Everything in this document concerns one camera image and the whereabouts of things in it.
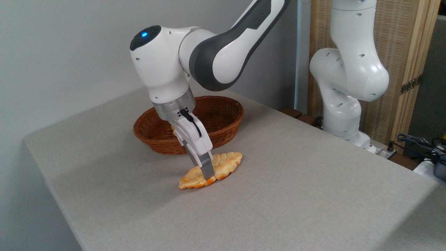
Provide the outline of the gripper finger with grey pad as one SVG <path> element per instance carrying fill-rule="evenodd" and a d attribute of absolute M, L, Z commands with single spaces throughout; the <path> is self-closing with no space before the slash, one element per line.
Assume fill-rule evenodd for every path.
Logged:
<path fill-rule="evenodd" d="M 199 166 L 205 180 L 209 180 L 214 177 L 215 172 L 212 164 L 213 156 L 210 151 L 203 155 L 198 155 L 195 150 L 193 150 L 193 162 L 195 166 Z"/>

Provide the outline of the gripper finger ribbed grey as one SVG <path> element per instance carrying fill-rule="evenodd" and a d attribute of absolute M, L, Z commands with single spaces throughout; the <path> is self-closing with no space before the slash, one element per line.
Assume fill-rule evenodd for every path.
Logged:
<path fill-rule="evenodd" d="M 186 151 L 188 152 L 188 155 L 190 156 L 190 158 L 191 158 L 191 160 L 192 160 L 194 166 L 196 166 L 196 160 L 195 160 L 195 157 L 194 157 L 194 155 L 191 153 L 191 151 L 189 150 L 189 148 L 188 148 L 188 144 L 184 144 L 184 147 L 185 147 Z"/>

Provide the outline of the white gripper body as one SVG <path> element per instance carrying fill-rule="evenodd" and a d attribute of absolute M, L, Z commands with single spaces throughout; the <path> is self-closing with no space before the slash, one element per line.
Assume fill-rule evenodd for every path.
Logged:
<path fill-rule="evenodd" d="M 188 148 L 193 154 L 193 150 L 198 155 L 203 155 L 211 151 L 213 144 L 202 122 L 188 111 L 180 111 L 178 119 L 171 125 L 174 128 L 174 134 L 177 136 L 180 144 L 188 144 Z"/>

